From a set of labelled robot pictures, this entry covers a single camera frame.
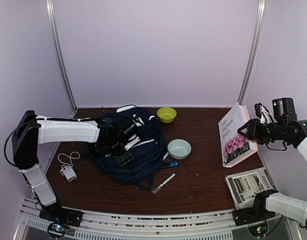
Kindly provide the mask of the white book pink flowers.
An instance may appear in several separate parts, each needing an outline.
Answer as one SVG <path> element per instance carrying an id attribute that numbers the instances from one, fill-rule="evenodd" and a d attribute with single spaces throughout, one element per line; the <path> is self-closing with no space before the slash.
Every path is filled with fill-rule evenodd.
<path id="1" fill-rule="evenodd" d="M 258 151 L 258 145 L 252 140 L 240 143 L 238 128 L 250 120 L 246 106 L 236 103 L 218 122 L 222 166 L 232 168 Z"/>

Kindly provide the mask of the navy blue student backpack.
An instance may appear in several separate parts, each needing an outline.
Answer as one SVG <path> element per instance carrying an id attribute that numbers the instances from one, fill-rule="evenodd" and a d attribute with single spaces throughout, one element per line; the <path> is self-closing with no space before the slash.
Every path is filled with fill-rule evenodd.
<path id="1" fill-rule="evenodd" d="M 163 165 L 166 153 L 166 140 L 156 117 L 143 107 L 129 105 L 95 118 L 95 121 L 100 129 L 99 136 L 96 142 L 87 145 L 92 160 L 114 182 L 149 191 L 153 174 Z M 121 155 L 135 135 L 140 142 L 129 149 L 134 161 L 119 167 L 113 156 Z"/>

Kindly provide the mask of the black white photo magazine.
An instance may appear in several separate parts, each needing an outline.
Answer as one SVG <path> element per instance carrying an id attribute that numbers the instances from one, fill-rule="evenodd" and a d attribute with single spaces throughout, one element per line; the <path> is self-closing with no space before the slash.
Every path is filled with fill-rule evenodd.
<path id="1" fill-rule="evenodd" d="M 240 209 L 252 207 L 257 194 L 277 189 L 266 167 L 226 175 L 224 180 L 234 206 Z"/>

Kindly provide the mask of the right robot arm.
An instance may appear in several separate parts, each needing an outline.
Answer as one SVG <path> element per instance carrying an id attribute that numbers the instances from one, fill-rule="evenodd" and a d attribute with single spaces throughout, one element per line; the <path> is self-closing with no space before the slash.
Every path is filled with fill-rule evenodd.
<path id="1" fill-rule="evenodd" d="M 299 120 L 291 97 L 272 100 L 273 114 L 261 103 L 254 106 L 256 118 L 248 120 L 237 132 L 248 140 L 267 146 L 281 141 L 283 150 L 292 145 L 307 162 L 307 119 Z M 242 213 L 254 221 L 280 214 L 298 222 L 307 230 L 307 201 L 269 189 L 258 193 L 252 207 Z"/>

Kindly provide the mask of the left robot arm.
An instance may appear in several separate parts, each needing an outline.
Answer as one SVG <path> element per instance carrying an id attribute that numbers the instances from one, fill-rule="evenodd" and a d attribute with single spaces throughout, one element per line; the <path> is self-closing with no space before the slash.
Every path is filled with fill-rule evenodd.
<path id="1" fill-rule="evenodd" d="M 12 142 L 13 161 L 41 205 L 41 217 L 59 225 L 79 227 L 83 213 L 62 207 L 38 159 L 38 145 L 53 142 L 95 143 L 100 151 L 114 157 L 120 167 L 134 158 L 130 148 L 141 139 L 132 119 L 110 124 L 106 118 L 56 118 L 24 113 L 18 126 L 7 137 Z"/>

